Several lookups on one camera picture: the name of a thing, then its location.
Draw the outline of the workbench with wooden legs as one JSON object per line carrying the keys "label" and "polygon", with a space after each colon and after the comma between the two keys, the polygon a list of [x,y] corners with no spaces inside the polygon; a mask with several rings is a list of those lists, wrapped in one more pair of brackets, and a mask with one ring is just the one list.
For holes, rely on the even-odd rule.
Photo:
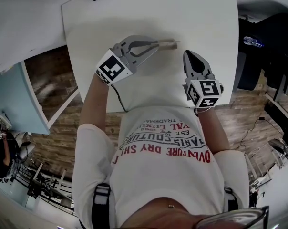
{"label": "workbench with wooden legs", "polygon": [[65,180],[66,170],[60,178],[49,176],[32,168],[26,168],[22,174],[28,180],[27,195],[58,208],[59,210],[76,216],[74,212],[74,201],[70,182]]}

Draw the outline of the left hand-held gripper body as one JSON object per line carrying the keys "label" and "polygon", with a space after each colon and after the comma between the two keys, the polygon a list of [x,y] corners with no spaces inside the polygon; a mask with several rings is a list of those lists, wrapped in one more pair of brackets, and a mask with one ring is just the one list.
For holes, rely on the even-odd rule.
{"label": "left hand-held gripper body", "polygon": [[115,44],[98,62],[95,73],[107,86],[136,74],[137,67],[130,54],[131,45],[126,42]]}

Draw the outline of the grey chair base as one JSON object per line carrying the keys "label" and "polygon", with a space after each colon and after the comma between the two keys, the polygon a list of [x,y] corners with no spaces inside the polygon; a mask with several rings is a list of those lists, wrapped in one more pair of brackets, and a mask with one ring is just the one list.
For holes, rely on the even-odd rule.
{"label": "grey chair base", "polygon": [[288,160],[288,145],[282,143],[280,140],[275,138],[269,140],[268,143],[279,153],[283,154]]}

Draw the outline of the person's right forearm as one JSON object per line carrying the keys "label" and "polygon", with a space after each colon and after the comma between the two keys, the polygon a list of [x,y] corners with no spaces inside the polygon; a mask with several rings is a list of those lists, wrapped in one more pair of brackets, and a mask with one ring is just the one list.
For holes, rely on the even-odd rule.
{"label": "person's right forearm", "polygon": [[213,108],[197,111],[207,147],[212,154],[230,149],[228,137]]}

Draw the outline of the light blue table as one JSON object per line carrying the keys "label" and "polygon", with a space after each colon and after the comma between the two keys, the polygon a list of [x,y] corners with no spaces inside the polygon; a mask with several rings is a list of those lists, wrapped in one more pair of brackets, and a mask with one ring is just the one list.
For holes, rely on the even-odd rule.
{"label": "light blue table", "polygon": [[0,114],[4,113],[12,130],[47,135],[47,118],[34,93],[24,62],[0,73]]}

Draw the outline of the person's eyeglasses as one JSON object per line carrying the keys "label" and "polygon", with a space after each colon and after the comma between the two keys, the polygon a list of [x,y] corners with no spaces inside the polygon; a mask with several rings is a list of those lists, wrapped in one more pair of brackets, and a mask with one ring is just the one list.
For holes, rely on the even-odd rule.
{"label": "person's eyeglasses", "polygon": [[193,229],[250,229],[259,225],[267,229],[269,206],[232,210],[199,221]]}

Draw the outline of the person's left forearm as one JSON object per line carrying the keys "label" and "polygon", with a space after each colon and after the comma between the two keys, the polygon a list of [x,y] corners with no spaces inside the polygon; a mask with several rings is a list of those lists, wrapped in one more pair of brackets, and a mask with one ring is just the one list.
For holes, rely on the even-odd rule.
{"label": "person's left forearm", "polygon": [[109,86],[94,74],[83,103],[79,125],[92,124],[105,131]]}

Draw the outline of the black mesh office chair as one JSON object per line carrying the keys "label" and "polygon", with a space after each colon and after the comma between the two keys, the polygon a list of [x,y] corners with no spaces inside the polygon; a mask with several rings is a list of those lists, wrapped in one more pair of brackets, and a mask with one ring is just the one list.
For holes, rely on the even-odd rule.
{"label": "black mesh office chair", "polygon": [[[282,79],[288,85],[288,14],[280,13],[260,22],[239,19],[239,41],[237,73],[240,79],[237,87],[253,91],[261,72],[267,79],[267,86],[277,89]],[[264,43],[258,48],[243,43],[245,36]]]}

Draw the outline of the white printed t-shirt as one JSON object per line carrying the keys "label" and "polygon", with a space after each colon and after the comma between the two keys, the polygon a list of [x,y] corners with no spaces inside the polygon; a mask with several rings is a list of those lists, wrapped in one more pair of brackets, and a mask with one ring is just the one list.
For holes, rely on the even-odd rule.
{"label": "white printed t-shirt", "polygon": [[249,203],[243,153],[213,154],[198,117],[183,107],[143,107],[126,113],[118,148],[97,126],[80,125],[72,197],[74,210],[87,229],[93,229],[93,194],[102,182],[109,182],[113,192],[118,226],[161,197],[176,200],[193,215],[223,212],[225,188],[232,189],[239,208]]}

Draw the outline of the clear water bottle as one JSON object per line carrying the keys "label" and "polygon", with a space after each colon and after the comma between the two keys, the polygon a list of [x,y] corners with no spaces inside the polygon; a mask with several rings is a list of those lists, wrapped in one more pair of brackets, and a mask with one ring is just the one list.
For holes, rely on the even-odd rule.
{"label": "clear water bottle", "polygon": [[248,45],[248,46],[254,46],[254,47],[258,47],[258,48],[262,48],[265,46],[264,43],[262,43],[260,40],[254,39],[254,38],[248,37],[248,36],[245,36],[243,38],[243,43]]}

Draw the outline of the white table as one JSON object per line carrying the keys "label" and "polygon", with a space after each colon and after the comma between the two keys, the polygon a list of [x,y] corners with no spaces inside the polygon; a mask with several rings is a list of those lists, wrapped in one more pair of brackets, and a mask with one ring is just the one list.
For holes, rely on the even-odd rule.
{"label": "white table", "polygon": [[71,0],[62,17],[72,69],[85,98],[96,65],[109,48],[130,35],[180,41],[159,51],[137,73],[115,84],[108,112],[149,105],[192,106],[183,89],[183,52],[208,61],[224,86],[219,104],[230,101],[237,66],[237,0]]}

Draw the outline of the long white desk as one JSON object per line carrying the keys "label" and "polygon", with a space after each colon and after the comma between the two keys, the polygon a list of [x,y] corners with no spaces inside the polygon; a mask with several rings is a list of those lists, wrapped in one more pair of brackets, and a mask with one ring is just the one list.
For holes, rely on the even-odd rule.
{"label": "long white desk", "polygon": [[62,6],[71,0],[0,0],[0,73],[67,44]]}

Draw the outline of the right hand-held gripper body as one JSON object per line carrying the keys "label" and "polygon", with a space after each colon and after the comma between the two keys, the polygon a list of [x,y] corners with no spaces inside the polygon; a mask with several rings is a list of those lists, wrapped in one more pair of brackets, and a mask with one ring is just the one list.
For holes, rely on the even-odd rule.
{"label": "right hand-held gripper body", "polygon": [[206,75],[187,74],[183,85],[187,99],[196,109],[213,108],[222,96],[221,84],[212,73]]}

